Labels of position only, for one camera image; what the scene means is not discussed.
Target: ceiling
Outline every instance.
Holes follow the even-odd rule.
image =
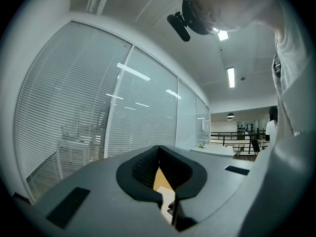
[[[72,0],[71,9],[86,10],[87,4],[88,0]],[[189,29],[191,40],[183,42],[167,22],[169,14],[181,11],[181,5],[182,0],[107,0],[103,15],[128,18],[129,22],[146,25],[159,35],[166,49],[180,53],[188,61],[189,66],[184,69],[205,91],[210,103],[276,95],[271,72],[275,37],[271,30],[251,24],[219,41],[218,36],[201,36]],[[233,89],[229,89],[228,67],[235,68]]]
[[[253,119],[267,119],[269,118],[269,108],[257,108],[251,110],[234,111],[233,120],[253,120]],[[211,122],[227,121],[228,113],[214,113],[211,114]]]

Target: fluorescent light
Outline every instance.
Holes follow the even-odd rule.
[[[228,39],[228,34],[225,31],[220,31],[217,35],[220,41]]]
[[[109,96],[109,97],[115,97],[115,98],[118,98],[118,99],[124,99],[124,98],[121,98],[121,97],[116,97],[116,96],[113,96],[113,95],[110,95],[110,94],[106,94],[107,96]]]
[[[137,105],[141,105],[141,106],[145,106],[145,107],[149,107],[148,105],[143,105],[143,104],[140,104],[140,103],[135,103]]]
[[[146,81],[149,81],[149,80],[150,80],[149,77],[147,77],[147,76],[143,75],[142,73],[139,73],[139,72],[137,72],[136,70],[131,69],[130,67],[125,66],[125,65],[123,65],[123,64],[121,64],[121,63],[118,63],[118,64],[117,64],[117,67],[120,68],[120,69],[124,69],[125,71],[130,72],[130,73],[132,73],[133,75],[136,75],[136,76],[138,76],[138,77],[140,77],[140,78],[142,78],[142,79],[145,79]]]
[[[169,94],[171,94],[171,95],[173,95],[173,96],[175,96],[175,97],[177,97],[177,98],[179,98],[179,99],[182,98],[182,97],[180,97],[177,93],[173,92],[173,91],[170,90],[170,89],[166,90],[166,92],[168,92]]]
[[[227,69],[228,73],[228,79],[229,79],[229,87],[234,88],[235,87],[235,70],[234,68]]]

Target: person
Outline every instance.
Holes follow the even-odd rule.
[[[273,147],[277,136],[277,107],[272,106],[269,109],[270,121],[266,128],[266,141],[270,141],[270,147]]]
[[[264,25],[275,33],[273,79],[277,92],[276,141],[293,134],[291,112],[281,100],[284,92],[306,68],[315,66],[315,49],[301,21],[285,0],[184,0],[200,25],[211,34],[237,31],[250,23]]]

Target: window blind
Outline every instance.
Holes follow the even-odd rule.
[[[177,78],[138,49],[131,53],[111,108],[108,156],[150,145],[175,145]]]
[[[176,147],[190,150],[197,143],[197,95],[179,80]]]
[[[131,45],[72,22],[42,49],[19,95],[14,141],[22,177],[37,200],[103,158],[112,94]]]

